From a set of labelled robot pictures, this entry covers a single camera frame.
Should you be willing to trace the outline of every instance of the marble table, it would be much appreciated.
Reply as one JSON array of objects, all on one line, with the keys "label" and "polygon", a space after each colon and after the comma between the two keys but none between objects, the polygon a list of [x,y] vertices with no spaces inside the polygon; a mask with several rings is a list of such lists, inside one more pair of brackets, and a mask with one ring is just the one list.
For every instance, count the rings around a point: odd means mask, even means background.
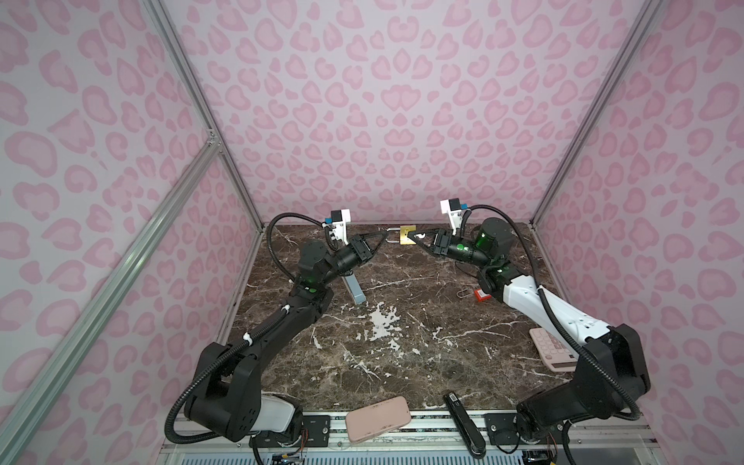
[{"label": "marble table", "polygon": [[[526,225],[521,227],[539,256]],[[350,225],[348,232],[380,228]],[[280,225],[273,243],[295,272],[299,246],[322,238],[313,225]],[[520,246],[512,261],[529,269]],[[543,283],[555,292],[538,261]],[[451,260],[386,243],[356,276],[367,302],[354,306],[343,282],[334,282],[333,304],[264,371],[264,391],[296,397],[306,411],[353,410],[399,395],[411,409],[443,408],[442,394],[450,390],[469,409],[494,409],[513,408],[534,391],[571,377],[552,373],[539,360],[528,334],[536,326],[531,320],[494,298],[478,303],[472,293],[476,280]],[[289,288],[262,243],[230,339],[275,311]]]}]

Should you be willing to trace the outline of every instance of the black cable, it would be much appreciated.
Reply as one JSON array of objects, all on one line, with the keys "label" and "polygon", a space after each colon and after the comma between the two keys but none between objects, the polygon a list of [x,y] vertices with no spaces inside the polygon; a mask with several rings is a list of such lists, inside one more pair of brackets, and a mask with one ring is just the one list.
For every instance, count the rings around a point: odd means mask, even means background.
[{"label": "black cable", "polygon": [[560,433],[560,440],[563,443],[563,452],[565,452],[565,457],[568,459],[568,462],[571,465],[576,465],[576,461],[574,461],[574,456],[571,454],[571,449],[568,447],[568,429],[571,428],[574,423],[578,423],[580,421],[584,420],[590,420],[591,418],[594,418],[591,415],[585,415],[583,417],[578,417],[576,420],[566,420],[563,422],[563,431]]},{"label": "black cable", "polygon": [[277,266],[277,268],[279,268],[281,272],[283,272],[290,280],[292,280],[293,283],[296,283],[297,282],[296,276],[290,273],[288,269],[284,268],[284,265],[281,264],[281,262],[279,261],[279,258],[276,255],[276,252],[274,252],[274,248],[272,247],[272,232],[274,231],[274,225],[277,223],[277,221],[283,218],[304,219],[305,221],[309,221],[312,224],[318,226],[319,228],[323,228],[323,223],[307,215],[303,215],[300,213],[293,213],[290,211],[290,212],[278,214],[266,226],[266,248],[269,250],[269,255],[271,255],[272,261]]},{"label": "black cable", "polygon": [[[522,244],[522,248],[525,250],[527,261],[530,262],[530,267],[532,268],[533,279],[535,280],[535,286],[537,287],[537,294],[540,297],[542,307],[545,309],[545,313],[548,315],[551,323],[556,328],[561,337],[563,337],[563,339],[568,342],[568,345],[570,345],[571,348],[579,354],[579,356],[583,357],[587,361],[587,363],[589,363],[592,369],[594,369],[607,382],[607,384],[609,384],[610,387],[618,393],[620,398],[628,405],[628,407],[630,407],[629,414],[621,412],[616,414],[615,416],[624,420],[637,420],[638,418],[640,418],[641,410],[638,407],[638,404],[635,403],[630,394],[628,394],[628,392],[625,390],[625,388],[623,388],[623,386],[621,386],[620,383],[611,374],[607,373],[604,367],[599,364],[599,362],[589,353],[589,351],[583,346],[579,345],[579,343],[574,340],[571,334],[569,334],[568,331],[566,331],[565,328],[560,324],[560,321],[558,321],[558,318],[555,316],[555,313],[553,313],[553,309],[548,302],[548,298],[545,296],[545,290],[542,288],[542,285],[540,283],[537,260],[535,260],[535,257],[532,255],[532,251],[530,250],[527,241],[525,240],[524,236],[522,236],[522,233],[519,231],[519,229],[516,227],[515,222],[505,212],[499,210],[496,207],[492,207],[491,205],[473,205],[472,207],[470,207],[470,210],[478,210],[481,208],[490,210],[507,220],[509,225],[516,233],[517,239],[519,239],[519,243]],[[462,229],[464,229],[469,216],[470,215],[466,211],[463,215],[461,223]],[[570,454],[570,452],[568,451],[568,443],[563,444],[563,449],[566,451],[566,455]]]},{"label": "black cable", "polygon": [[251,444],[251,449],[253,449],[253,457],[256,459],[256,464],[257,465],[263,465],[263,461],[261,460],[261,456],[258,453],[258,446],[256,446],[255,437],[251,437],[251,439],[249,439],[248,442]]},{"label": "black cable", "polygon": [[323,232],[326,238],[326,244],[328,244],[328,248],[331,249],[331,251],[338,251],[339,246],[336,245],[336,243],[333,242],[333,240],[330,238],[330,227],[323,226]]},{"label": "black cable", "polygon": [[501,448],[501,444],[496,444],[496,448],[498,450],[502,451],[504,454],[511,455],[514,452],[516,452],[517,449],[519,449],[519,432],[516,429],[514,429],[514,428],[497,429],[496,431],[493,432],[493,439],[496,440],[496,438],[498,437],[499,434],[501,434],[501,433],[508,433],[508,432],[512,432],[516,436],[516,441],[514,443],[514,448],[511,449],[511,450],[503,450]]},{"label": "black cable", "polygon": [[[262,323],[260,326],[254,329],[253,333],[249,333],[251,336],[251,339],[254,341],[257,341],[258,339],[261,339],[264,337],[269,331],[273,330],[279,323],[281,323],[282,320],[284,320],[284,317],[286,316],[287,311],[285,310],[280,315],[277,315],[274,319],[269,320],[265,323]],[[181,395],[176,400],[176,402],[173,404],[173,407],[170,408],[170,411],[168,412],[168,415],[165,417],[165,426],[163,427],[165,437],[170,442],[174,444],[194,444],[194,443],[200,443],[204,440],[208,439],[214,439],[215,437],[219,437],[219,434],[215,432],[208,432],[208,433],[201,433],[201,434],[195,434],[192,436],[182,436],[176,431],[173,430],[173,424],[176,421],[176,417],[179,414],[179,411],[181,411],[181,407],[186,403],[186,399],[191,395],[194,389],[196,389],[196,386],[201,384],[205,379],[207,379],[212,373],[217,371],[222,365],[225,364],[233,355],[240,352],[241,350],[245,349],[246,347],[251,345],[251,341],[243,340],[234,346],[230,347],[224,354],[217,357],[214,362],[212,362],[208,367],[206,367],[201,373],[196,375],[189,384],[189,386],[184,389],[183,392],[181,392]]]}]

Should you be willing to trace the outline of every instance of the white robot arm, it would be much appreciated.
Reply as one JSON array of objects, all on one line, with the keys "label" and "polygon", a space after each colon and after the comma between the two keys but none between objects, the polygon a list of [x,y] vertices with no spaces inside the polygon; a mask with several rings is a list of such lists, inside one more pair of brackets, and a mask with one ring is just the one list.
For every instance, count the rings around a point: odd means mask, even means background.
[{"label": "white robot arm", "polygon": [[[608,324],[587,315],[570,303],[564,301],[554,293],[543,287],[548,303],[560,324],[579,345],[584,345],[587,338],[599,339],[609,332]],[[524,313],[532,321],[545,328],[555,339],[558,339],[578,358],[571,345],[558,333],[551,323],[545,308],[537,294],[535,280],[531,276],[519,276],[511,280],[511,284],[504,286],[504,303],[519,312]]]}]

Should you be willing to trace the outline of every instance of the phone case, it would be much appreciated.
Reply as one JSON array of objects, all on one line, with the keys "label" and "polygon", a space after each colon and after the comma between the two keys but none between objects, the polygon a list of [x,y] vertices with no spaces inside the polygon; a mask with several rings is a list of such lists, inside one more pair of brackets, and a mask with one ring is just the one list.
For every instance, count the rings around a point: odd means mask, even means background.
[{"label": "phone case", "polygon": [[411,422],[405,397],[398,396],[368,405],[346,415],[346,431],[352,444],[398,429]]}]

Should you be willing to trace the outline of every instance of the pink calculator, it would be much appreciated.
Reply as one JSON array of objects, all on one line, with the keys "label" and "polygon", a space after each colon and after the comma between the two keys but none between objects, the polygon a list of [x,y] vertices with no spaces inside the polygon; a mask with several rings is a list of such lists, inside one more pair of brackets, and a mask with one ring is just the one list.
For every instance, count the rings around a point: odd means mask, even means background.
[{"label": "pink calculator", "polygon": [[540,359],[550,371],[563,373],[576,370],[576,359],[558,339],[543,328],[533,328],[530,336],[540,352]]}]

